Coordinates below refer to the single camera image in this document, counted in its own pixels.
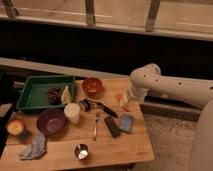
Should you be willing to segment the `translucent orange gripper finger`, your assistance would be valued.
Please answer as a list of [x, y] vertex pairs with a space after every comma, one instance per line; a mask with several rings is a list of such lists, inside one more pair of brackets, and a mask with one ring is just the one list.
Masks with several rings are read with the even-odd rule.
[[121, 108], [126, 111], [126, 112], [129, 112], [129, 104], [126, 100], [122, 100], [121, 101]]
[[117, 102], [120, 103], [122, 100], [122, 94], [116, 94]]

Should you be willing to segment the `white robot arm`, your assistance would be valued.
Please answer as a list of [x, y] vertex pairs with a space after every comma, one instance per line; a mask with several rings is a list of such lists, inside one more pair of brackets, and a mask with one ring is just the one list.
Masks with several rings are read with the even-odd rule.
[[147, 93], [154, 91], [201, 110], [188, 171], [213, 171], [213, 80], [163, 76], [151, 63], [133, 70], [129, 81], [121, 106], [131, 101], [143, 104]]

